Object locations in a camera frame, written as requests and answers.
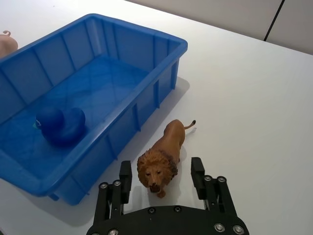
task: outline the table surface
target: table surface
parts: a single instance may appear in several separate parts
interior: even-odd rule
[[[118,178],[131,160],[125,212],[149,205],[203,208],[190,176],[191,157],[228,179],[238,216],[252,235],[311,234],[313,220],[313,57],[122,0],[0,0],[1,31],[19,46],[88,13],[158,29],[188,42],[177,88],[99,181]],[[179,175],[158,199],[136,176],[136,159],[179,118],[187,132]],[[97,184],[71,207],[35,198],[0,180],[0,227],[7,235],[84,235],[92,224]]]

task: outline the blue plastic bin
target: blue plastic bin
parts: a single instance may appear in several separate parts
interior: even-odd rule
[[[0,177],[76,205],[175,88],[183,39],[90,14],[0,60]],[[81,108],[87,131],[54,147],[32,124]]]

